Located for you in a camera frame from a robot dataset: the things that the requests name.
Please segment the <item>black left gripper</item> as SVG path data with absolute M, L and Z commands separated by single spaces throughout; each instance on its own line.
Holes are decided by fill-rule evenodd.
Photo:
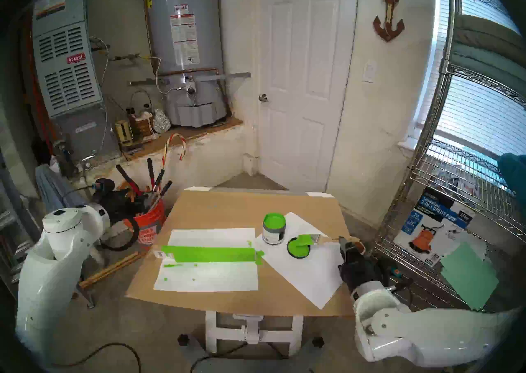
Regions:
M 150 206 L 150 194 L 135 196 L 135 202 L 128 193 L 131 188 L 115 190 L 111 179 L 97 179 L 93 184 L 93 202 L 99 204 L 107 212 L 111 223 L 135 217 L 138 213 L 146 213 Z

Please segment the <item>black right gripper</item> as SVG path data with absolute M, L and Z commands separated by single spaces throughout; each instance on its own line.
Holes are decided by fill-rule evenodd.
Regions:
M 342 281 L 352 293 L 366 283 L 378 282 L 383 288 L 389 287 L 390 269 L 381 260 L 371 260 L 363 256 L 363 243 L 350 236 L 350 240 L 339 236 L 340 255 L 343 259 L 338 266 Z

